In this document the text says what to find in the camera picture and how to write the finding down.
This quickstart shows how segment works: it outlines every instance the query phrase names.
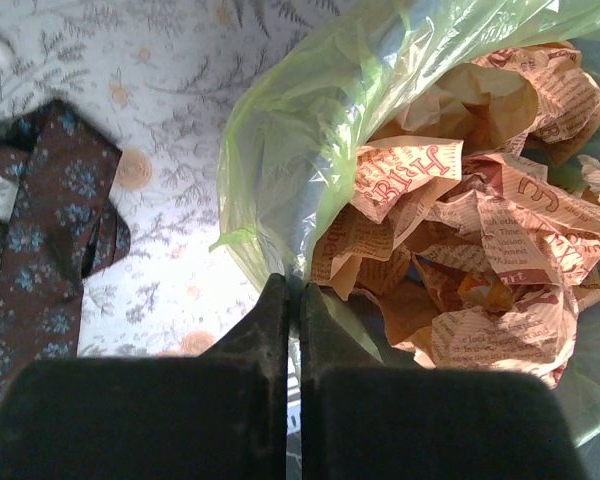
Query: green plastic bag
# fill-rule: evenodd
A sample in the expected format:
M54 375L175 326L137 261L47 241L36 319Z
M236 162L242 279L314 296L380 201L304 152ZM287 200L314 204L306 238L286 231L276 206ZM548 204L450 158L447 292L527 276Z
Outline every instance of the green plastic bag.
M257 288L272 272L306 279L317 239L353 196L356 148L384 121L459 63L576 37L600 43L600 0L361 1L236 104L218 170L216 245ZM600 160L600 149L590 153ZM600 308L585 313L558 389L578 444L600 431L600 349L581 348L600 338Z

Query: orange flower print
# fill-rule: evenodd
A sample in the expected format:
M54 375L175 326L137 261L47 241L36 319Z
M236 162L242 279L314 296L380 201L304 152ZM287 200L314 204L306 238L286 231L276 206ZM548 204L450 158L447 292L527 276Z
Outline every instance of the orange flower print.
M151 161L142 150L125 148L113 181L125 190L139 190L149 183L151 173Z
M161 357L197 357L211 348L214 343L216 343L216 338L211 333L194 330L185 335L177 350L165 350L157 355Z
M120 72L120 69L116 71L115 75L111 76L109 90L111 91L111 100L113 100L113 103L120 108L138 108L132 98L133 92L137 90L137 87L122 83L122 73Z
M200 289L195 285L189 285L187 287L187 295L197 299L200 296Z
M140 49L132 55L135 58L136 65L148 65L153 68L158 68L151 62L151 50L149 47L140 47Z
M216 17L218 19L218 23L223 27L230 27L233 24L231 11L229 10L229 7L227 7L226 0L223 1L222 5L216 10Z
M173 260L176 260L176 259L180 258L184 254L184 252L186 252L186 250L187 250L187 248L185 245L178 245L173 250L171 250L169 257Z
M151 50L149 50L147 47L142 47L140 50L138 50L138 60L141 62L148 62L150 58Z

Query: newspaper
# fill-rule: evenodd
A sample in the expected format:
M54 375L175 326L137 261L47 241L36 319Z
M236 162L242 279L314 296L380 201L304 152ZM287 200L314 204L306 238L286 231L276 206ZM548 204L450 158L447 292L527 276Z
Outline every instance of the newspaper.
M371 260L393 257L390 264L400 263L400 244L436 200L460 182L462 142L432 140L401 136L359 149L355 196L318 240L311 281L332 287L343 300L361 270L372 290L388 288L375 284L373 276L384 270Z
M538 107L535 89L519 73L462 64L395 121L410 135L464 140L466 154L495 150L526 131Z
M460 181L462 141L399 136L360 147L357 154L351 204L376 223L403 195L429 182L442 195Z
M600 205L600 162L589 155L579 155L578 160L582 165L582 177L588 184L582 198Z
M600 126L600 88L581 61L568 42L478 57L443 75L371 139L461 139L465 154L520 155L534 145L561 165Z
M580 61L564 42L444 75L358 150L354 198L318 241L312 280L377 304L389 343L427 368L554 387L579 313L600 301L600 163L580 156L569 193L520 153L560 165L599 126Z
M520 154L530 135L561 165L591 138L600 126L600 87L581 62L582 54L569 42L498 50L473 61L519 73L538 94L535 121L505 151Z

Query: necktie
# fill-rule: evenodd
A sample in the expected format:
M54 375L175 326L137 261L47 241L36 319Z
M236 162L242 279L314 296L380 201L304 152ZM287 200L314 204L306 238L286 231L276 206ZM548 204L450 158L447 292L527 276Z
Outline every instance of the necktie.
M76 355L83 279L128 253L108 200L119 158L60 101L0 137L0 175L18 184L0 222L0 396L29 362Z

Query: floral patterned surface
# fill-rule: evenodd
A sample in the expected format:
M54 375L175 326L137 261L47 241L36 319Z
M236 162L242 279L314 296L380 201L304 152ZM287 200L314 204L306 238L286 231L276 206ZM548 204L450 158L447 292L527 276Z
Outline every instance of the floral patterned surface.
M111 198L126 259L85 285L79 355L198 354L257 293L223 250L215 171L234 102L353 0L5 0L0 119L51 97L123 149ZM15 188L0 179L0 218Z

